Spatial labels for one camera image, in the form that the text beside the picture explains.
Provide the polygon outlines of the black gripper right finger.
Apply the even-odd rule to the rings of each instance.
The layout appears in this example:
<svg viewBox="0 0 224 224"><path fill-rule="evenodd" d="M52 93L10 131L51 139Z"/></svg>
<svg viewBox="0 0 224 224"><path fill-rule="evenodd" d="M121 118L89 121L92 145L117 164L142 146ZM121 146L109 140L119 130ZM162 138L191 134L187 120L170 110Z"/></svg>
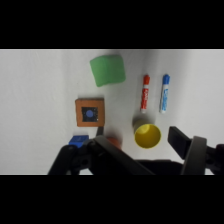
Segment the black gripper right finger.
<svg viewBox="0 0 224 224"><path fill-rule="evenodd" d="M203 175L206 169L224 175L224 144L209 147L206 138L190 139L175 126L169 128L168 143L184 161L182 175Z"/></svg>

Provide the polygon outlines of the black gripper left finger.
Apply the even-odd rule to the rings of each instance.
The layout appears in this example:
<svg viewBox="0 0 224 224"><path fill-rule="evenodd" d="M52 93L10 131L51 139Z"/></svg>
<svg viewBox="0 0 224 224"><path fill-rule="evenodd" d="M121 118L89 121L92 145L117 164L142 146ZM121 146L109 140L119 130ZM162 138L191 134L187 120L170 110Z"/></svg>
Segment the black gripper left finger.
<svg viewBox="0 0 224 224"><path fill-rule="evenodd" d="M79 175L88 169L93 175L153 175L153 172L118 149L104 136L87 140L80 148L63 146L49 175Z"/></svg>

